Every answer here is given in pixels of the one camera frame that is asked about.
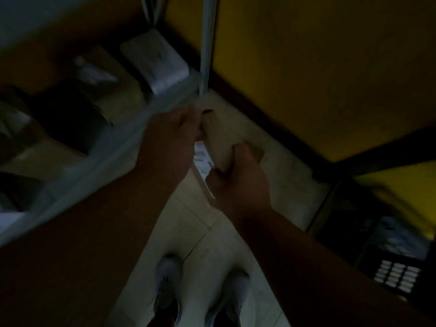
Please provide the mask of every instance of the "metal pole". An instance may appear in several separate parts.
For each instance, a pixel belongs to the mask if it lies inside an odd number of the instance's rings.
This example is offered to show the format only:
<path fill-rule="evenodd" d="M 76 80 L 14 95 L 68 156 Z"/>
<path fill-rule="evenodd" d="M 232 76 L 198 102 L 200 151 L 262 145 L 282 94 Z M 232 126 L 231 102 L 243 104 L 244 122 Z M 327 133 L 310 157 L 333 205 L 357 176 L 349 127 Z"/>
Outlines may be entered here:
<path fill-rule="evenodd" d="M 200 96 L 203 95 L 209 86 L 209 73 L 211 70 L 212 49 L 214 46 L 215 15 L 217 0 L 203 0 L 203 28 L 201 35 L 201 63 L 200 72 Z"/>

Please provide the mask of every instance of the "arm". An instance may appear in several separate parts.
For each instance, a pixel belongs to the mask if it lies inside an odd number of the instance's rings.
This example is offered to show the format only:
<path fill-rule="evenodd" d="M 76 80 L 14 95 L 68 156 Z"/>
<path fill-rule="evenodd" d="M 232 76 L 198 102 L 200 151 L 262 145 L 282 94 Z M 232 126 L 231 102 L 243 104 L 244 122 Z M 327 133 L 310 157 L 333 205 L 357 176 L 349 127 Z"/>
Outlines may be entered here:
<path fill-rule="evenodd" d="M 228 179 L 212 172 L 206 181 L 293 327 L 435 325 L 275 212 L 266 177 L 245 144 L 235 146 Z"/>
<path fill-rule="evenodd" d="M 150 120 L 129 174 L 0 250 L 2 326 L 101 326 L 193 159 L 200 112 Z"/>

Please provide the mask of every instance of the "gray shoe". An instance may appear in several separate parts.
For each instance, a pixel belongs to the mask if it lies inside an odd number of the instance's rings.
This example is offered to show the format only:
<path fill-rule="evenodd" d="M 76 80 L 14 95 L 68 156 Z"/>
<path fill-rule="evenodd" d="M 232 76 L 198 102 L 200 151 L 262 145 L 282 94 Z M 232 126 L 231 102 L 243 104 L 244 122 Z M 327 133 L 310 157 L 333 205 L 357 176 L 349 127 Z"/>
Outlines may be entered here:
<path fill-rule="evenodd" d="M 205 327 L 213 327 L 215 318 L 222 310 L 238 327 L 239 315 L 250 290 L 250 277 L 241 269 L 232 270 L 225 278 L 218 302 L 209 309 L 204 321 Z"/>
<path fill-rule="evenodd" d="M 180 297 L 180 283 L 182 280 L 183 265 L 179 257 L 168 255 L 161 259 L 156 267 L 156 301 L 154 313 L 171 309 L 174 314 L 174 324 L 177 325 L 182 316 L 182 303 Z"/>

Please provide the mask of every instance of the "tile floor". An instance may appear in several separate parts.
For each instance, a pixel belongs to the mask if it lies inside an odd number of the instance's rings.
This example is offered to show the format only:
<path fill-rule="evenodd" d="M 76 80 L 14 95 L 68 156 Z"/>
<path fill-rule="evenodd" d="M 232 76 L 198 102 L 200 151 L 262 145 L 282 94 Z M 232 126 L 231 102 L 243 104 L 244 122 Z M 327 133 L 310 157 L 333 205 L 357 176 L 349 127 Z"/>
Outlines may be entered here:
<path fill-rule="evenodd" d="M 229 134 L 265 151 L 261 167 L 270 182 L 274 208 L 306 229 L 329 189 L 312 180 L 311 170 L 290 151 L 218 94 L 201 98 L 217 111 Z M 243 308 L 243 327 L 287 327 L 289 323 L 250 249 L 226 217 L 210 207 L 190 171 L 174 192 L 121 293 L 108 327 L 145 327 L 153 317 L 154 270 L 166 253 L 183 260 L 180 327 L 202 327 L 204 317 L 233 266 L 250 275 L 252 289 Z"/>

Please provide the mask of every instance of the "hand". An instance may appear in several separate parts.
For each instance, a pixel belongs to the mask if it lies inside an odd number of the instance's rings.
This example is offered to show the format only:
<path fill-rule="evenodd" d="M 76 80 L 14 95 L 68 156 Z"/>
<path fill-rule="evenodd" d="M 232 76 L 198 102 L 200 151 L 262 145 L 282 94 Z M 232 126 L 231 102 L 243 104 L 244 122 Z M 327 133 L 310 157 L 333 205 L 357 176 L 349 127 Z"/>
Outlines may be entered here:
<path fill-rule="evenodd" d="M 174 191 L 188 173 L 199 132 L 201 111 L 195 106 L 154 115 L 139 151 L 136 170 Z"/>
<path fill-rule="evenodd" d="M 206 184 L 220 210 L 235 225 L 245 217 L 269 211 L 272 207 L 268 181 L 248 145 L 237 144 L 233 150 L 235 161 L 230 177 L 225 179 L 217 170 L 212 170 Z"/>

